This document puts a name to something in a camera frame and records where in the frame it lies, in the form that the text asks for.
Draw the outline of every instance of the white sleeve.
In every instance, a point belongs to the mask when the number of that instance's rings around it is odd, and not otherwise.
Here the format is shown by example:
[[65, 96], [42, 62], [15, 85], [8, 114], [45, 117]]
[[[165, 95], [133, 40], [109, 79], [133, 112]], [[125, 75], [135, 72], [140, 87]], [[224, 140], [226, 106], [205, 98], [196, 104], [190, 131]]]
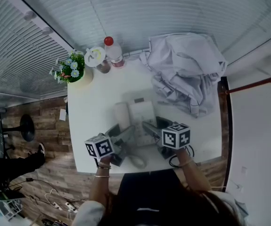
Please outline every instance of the white sleeve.
[[246, 226], [246, 222], [242, 217], [239, 207], [236, 205], [235, 199], [232, 195], [218, 191], [209, 191], [209, 192], [219, 197], [224, 202], [224, 204], [233, 212], [233, 214], [238, 218], [239, 223], [242, 226]]
[[72, 226], [97, 226], [103, 217], [105, 207], [96, 201], [86, 201], [79, 208]]

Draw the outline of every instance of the flower pot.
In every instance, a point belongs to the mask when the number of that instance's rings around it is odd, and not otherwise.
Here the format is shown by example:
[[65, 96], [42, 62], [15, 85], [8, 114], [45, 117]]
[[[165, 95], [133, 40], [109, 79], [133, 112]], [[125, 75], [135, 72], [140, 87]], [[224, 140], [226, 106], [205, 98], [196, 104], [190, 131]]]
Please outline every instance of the flower pot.
[[78, 81], [69, 82], [69, 86], [84, 87], [90, 84], [92, 82], [92, 79], [93, 79], [92, 68], [85, 66], [83, 76]]

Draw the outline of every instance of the green plant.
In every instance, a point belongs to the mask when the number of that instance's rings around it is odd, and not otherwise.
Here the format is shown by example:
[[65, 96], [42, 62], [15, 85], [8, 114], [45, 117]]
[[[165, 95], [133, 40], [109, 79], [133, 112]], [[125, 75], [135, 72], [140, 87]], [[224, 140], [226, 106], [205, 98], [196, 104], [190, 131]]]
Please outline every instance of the green plant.
[[54, 74], [58, 83], [78, 81], [84, 74], [85, 61], [84, 54], [80, 51], [71, 51], [65, 61], [56, 60], [56, 66], [60, 64], [58, 70], [51, 68], [49, 74]]

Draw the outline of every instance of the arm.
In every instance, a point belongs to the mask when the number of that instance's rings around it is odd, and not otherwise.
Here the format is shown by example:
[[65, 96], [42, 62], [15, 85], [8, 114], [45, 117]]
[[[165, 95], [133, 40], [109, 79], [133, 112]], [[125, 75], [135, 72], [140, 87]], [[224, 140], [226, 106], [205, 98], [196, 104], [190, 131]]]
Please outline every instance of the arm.
[[184, 165], [182, 166], [182, 171], [189, 187], [193, 190], [210, 191], [212, 188], [209, 181], [199, 170], [194, 161], [189, 162], [192, 159], [187, 151], [184, 148], [179, 149], [176, 151], [176, 155], [180, 165]]
[[[111, 156], [107, 156], [101, 159], [101, 162], [110, 166]], [[98, 169], [96, 175], [98, 176], [109, 176], [109, 170]], [[89, 200], [96, 201], [107, 207], [108, 202], [108, 188], [109, 178], [97, 178], [94, 177], [93, 183], [91, 185], [91, 190], [89, 194]]]

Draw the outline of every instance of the red bottle cap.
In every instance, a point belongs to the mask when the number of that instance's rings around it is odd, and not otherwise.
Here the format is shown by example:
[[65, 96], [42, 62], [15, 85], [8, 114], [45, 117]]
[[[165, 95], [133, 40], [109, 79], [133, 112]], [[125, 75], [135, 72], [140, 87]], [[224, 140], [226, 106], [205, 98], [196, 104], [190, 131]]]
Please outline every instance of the red bottle cap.
[[105, 43], [107, 46], [113, 45], [113, 38], [112, 38], [112, 37], [105, 37], [104, 43]]

